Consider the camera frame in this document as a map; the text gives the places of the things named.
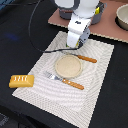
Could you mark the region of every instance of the wooden handle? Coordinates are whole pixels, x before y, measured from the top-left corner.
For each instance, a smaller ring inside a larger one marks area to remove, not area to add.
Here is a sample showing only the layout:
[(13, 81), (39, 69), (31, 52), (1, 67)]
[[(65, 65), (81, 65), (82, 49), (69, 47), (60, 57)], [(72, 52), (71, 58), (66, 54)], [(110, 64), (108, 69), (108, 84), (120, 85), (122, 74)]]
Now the wooden handle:
[(77, 56), (79, 59), (82, 59), (82, 60), (86, 60), (86, 61), (90, 61), (92, 63), (96, 63), (97, 60), (96, 59), (92, 59), (92, 58), (89, 58), (89, 57), (85, 57), (85, 56), (81, 56), (81, 55), (78, 55)]
[(66, 79), (63, 79), (62, 82), (65, 83), (65, 84), (71, 85), (71, 86), (73, 86), (73, 87), (75, 87), (75, 88), (81, 89), (81, 90), (84, 89), (84, 86), (82, 86), (82, 85), (80, 85), (80, 84), (77, 84), (77, 83), (74, 83), (74, 82), (71, 82), (71, 81), (66, 80)]

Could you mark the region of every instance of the black background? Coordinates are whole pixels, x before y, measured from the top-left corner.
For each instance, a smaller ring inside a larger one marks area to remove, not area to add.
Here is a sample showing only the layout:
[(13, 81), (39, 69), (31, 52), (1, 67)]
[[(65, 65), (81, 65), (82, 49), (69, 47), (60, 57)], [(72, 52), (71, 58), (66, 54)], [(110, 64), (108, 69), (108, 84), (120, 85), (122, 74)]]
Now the black background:
[[(16, 0), (30, 3), (35, 0)], [(28, 38), (28, 23), (35, 5), (7, 6), (0, 11), (0, 105), (30, 116), (51, 128), (76, 128), (72, 124), (12, 96), (12, 75), (25, 75), (42, 53)], [(59, 31), (67, 29), (48, 24), (56, 10), (49, 0), (38, 6), (31, 25), (34, 44), (45, 50)], [(90, 35), (115, 46), (89, 128), (128, 128), (128, 44)]]

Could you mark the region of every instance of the silver fork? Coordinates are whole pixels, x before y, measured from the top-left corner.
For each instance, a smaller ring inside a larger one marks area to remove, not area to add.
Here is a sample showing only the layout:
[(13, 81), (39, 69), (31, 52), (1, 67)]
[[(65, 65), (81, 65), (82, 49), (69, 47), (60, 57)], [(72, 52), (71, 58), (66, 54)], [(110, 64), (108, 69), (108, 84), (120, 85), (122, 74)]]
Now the silver fork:
[(78, 89), (81, 89), (81, 90), (84, 89), (84, 86), (82, 86), (82, 85), (80, 85), (80, 84), (74, 83), (74, 82), (69, 81), (69, 80), (66, 80), (66, 79), (59, 78), (59, 77), (57, 77), (56, 75), (53, 75), (53, 74), (51, 74), (51, 73), (49, 73), (49, 72), (47, 72), (47, 71), (44, 72), (44, 75), (45, 75), (47, 78), (49, 78), (49, 79), (52, 79), (52, 80), (60, 80), (60, 81), (62, 81), (63, 83), (68, 84), (68, 85), (71, 85), (71, 86), (73, 86), (73, 87), (75, 87), (75, 88), (78, 88)]

